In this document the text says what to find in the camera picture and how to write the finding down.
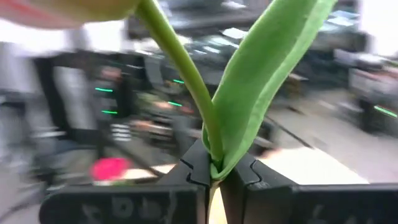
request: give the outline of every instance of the black clamp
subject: black clamp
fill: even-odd
[[[396,223],[396,189],[396,184],[299,185],[249,154],[221,183],[228,224]]]
[[[44,200],[39,212],[40,223],[206,224],[209,161],[206,149],[198,140],[155,185],[65,187]]]

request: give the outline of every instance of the green led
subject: green led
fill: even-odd
[[[171,105],[174,105],[174,106],[182,106],[181,104],[170,102],[170,101],[168,103],[171,104]]]
[[[102,113],[117,114],[118,112],[116,112],[116,111],[102,111]]]
[[[397,118],[398,117],[398,115],[396,113],[391,112],[391,111],[389,111],[389,110],[387,110],[385,108],[382,108],[380,106],[374,106],[374,109],[376,109],[376,110],[378,110],[378,111],[380,111],[382,113],[385,113],[385,114],[387,114],[389,116],[392,116],[393,118]]]
[[[181,81],[181,80],[173,80],[173,82],[177,82],[177,83],[182,83],[182,84],[184,84],[184,81]]]
[[[105,91],[105,92],[108,92],[108,93],[111,93],[111,92],[113,92],[113,90],[110,90],[110,89],[104,89],[104,88],[95,88],[95,90],[98,90],[98,91]]]

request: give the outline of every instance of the desk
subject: desk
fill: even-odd
[[[318,149],[302,147],[298,149],[276,149],[264,157],[261,162],[298,184],[368,184],[358,174],[349,170],[336,159]],[[155,169],[168,172],[174,165],[158,166]],[[146,170],[131,169],[127,179],[151,177]],[[220,190],[215,193],[211,204],[209,224],[227,224],[223,199]]]

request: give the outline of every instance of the green leaf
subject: green leaf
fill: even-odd
[[[249,149],[274,95],[311,45],[335,1],[274,0],[252,26],[213,98],[224,150],[223,170],[211,167],[213,180],[224,179]]]

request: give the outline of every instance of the plant stem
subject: plant stem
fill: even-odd
[[[213,185],[210,188],[210,192],[209,192],[209,205],[207,207],[207,220],[210,219],[210,214],[211,214],[211,205],[213,204],[213,199],[214,199],[214,195],[216,194],[216,190],[218,188],[218,184]]]
[[[180,43],[176,33],[159,9],[156,0],[143,0],[136,15],[142,19],[159,47],[174,61],[195,103],[198,106],[210,142],[210,154],[217,169],[222,169],[223,144],[213,103],[199,71],[188,52]]]

